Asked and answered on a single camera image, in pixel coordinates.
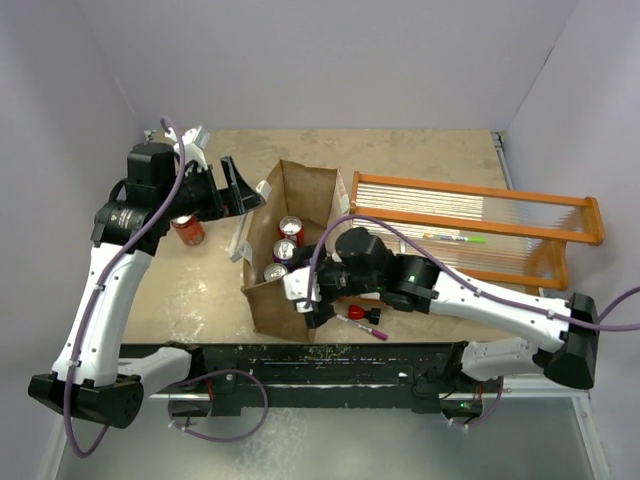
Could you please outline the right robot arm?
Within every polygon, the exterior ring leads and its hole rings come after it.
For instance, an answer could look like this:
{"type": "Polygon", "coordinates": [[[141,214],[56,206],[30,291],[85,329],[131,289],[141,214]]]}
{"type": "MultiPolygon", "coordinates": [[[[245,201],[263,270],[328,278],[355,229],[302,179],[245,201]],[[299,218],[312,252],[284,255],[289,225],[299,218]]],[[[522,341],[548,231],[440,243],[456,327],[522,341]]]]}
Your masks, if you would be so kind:
{"type": "Polygon", "coordinates": [[[339,299],[376,294],[403,312],[452,316],[510,333],[493,342],[456,346],[446,383],[467,391],[478,381],[541,373],[568,388],[595,383],[599,335],[594,300],[567,300],[516,292],[486,283],[417,255],[395,254],[362,227],[342,233],[335,258],[324,257],[285,275],[284,292],[310,329],[334,317],[339,299]]]}

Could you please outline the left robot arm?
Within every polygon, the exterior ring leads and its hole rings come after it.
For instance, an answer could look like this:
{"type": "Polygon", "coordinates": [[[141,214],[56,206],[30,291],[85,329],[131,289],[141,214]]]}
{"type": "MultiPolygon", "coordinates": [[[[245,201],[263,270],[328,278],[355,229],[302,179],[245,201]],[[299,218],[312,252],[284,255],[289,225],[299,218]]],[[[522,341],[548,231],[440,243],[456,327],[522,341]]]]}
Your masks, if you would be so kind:
{"type": "Polygon", "coordinates": [[[210,222],[264,206],[231,157],[220,163],[223,189],[193,153],[156,142],[133,147],[126,177],[94,217],[89,274],[69,337],[50,372],[32,377],[31,398],[66,420],[124,429],[149,396],[173,384],[184,392],[202,387],[199,346],[167,342],[129,365],[120,365],[119,354],[137,289],[172,220],[210,222]]]}

